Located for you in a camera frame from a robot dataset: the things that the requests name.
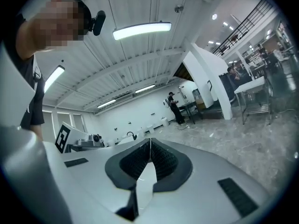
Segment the concrete floor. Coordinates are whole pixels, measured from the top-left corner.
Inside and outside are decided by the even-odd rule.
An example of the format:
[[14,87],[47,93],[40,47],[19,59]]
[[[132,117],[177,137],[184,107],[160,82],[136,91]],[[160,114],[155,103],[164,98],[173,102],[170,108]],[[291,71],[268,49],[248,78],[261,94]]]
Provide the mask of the concrete floor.
[[267,114],[247,117],[245,124],[238,107],[231,120],[197,118],[186,126],[175,122],[146,137],[156,137],[215,153],[233,163],[275,194],[288,180],[297,164],[299,113],[299,73],[296,60],[284,62],[283,70],[270,75],[273,86],[272,124]]

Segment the white ceiling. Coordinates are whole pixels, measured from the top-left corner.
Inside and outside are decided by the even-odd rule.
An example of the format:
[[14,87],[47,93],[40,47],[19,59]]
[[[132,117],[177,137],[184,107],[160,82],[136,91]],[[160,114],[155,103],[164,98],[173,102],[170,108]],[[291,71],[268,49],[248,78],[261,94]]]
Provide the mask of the white ceiling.
[[[26,19],[48,0],[30,0],[23,9]],[[84,41],[67,48],[38,53],[40,69],[47,79],[58,66],[65,72],[48,89],[44,105],[99,112],[97,106],[145,86],[166,85],[184,52],[183,39],[197,35],[219,0],[83,0],[92,16],[104,10],[106,20],[99,36],[89,33]],[[175,13],[183,4],[182,13]],[[138,23],[167,21],[169,32],[138,35],[115,41],[112,32]]]

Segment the black grille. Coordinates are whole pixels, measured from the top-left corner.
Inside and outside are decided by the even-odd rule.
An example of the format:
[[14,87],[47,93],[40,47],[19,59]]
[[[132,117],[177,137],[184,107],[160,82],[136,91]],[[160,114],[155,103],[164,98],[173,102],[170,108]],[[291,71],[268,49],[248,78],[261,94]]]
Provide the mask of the black grille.
[[82,164],[82,163],[86,163],[86,162],[88,162],[87,159],[81,158],[81,159],[66,161],[66,162],[64,162],[64,164],[66,165],[67,168],[69,168],[69,167],[73,167],[73,166],[76,166],[76,165],[79,165],[79,164]]
[[178,166],[177,157],[155,143],[151,144],[151,160],[155,165],[157,181],[172,174]]
[[220,180],[218,183],[242,217],[249,215],[258,208],[231,178]]
[[120,167],[129,176],[138,180],[150,159],[150,146],[142,145],[135,151],[121,159]]

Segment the black t-shirt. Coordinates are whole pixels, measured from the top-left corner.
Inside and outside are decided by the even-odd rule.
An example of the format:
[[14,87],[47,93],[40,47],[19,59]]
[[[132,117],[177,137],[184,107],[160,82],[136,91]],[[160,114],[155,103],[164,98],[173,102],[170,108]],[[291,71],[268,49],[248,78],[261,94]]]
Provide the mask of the black t-shirt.
[[177,105],[171,102],[173,100],[173,98],[171,96],[168,97],[168,100],[171,103],[172,108],[177,108]]
[[[33,79],[33,56],[23,61],[15,48],[15,40],[16,40],[16,34],[20,27],[20,25],[25,21],[22,14],[19,14],[16,16],[14,25],[12,26],[11,30],[9,30],[4,37],[4,44],[6,47],[6,50],[12,59],[13,63],[15,64],[18,71],[21,73],[21,75],[24,77],[24,79],[28,82],[28,84],[34,89],[35,81]],[[23,119],[21,121],[21,127],[24,129],[29,129],[30,125],[41,125],[44,123],[43,120],[43,96],[44,96],[44,79],[41,77],[37,81],[37,88],[36,88],[36,94],[32,101],[30,102],[27,110],[25,111],[25,114],[23,116]]]

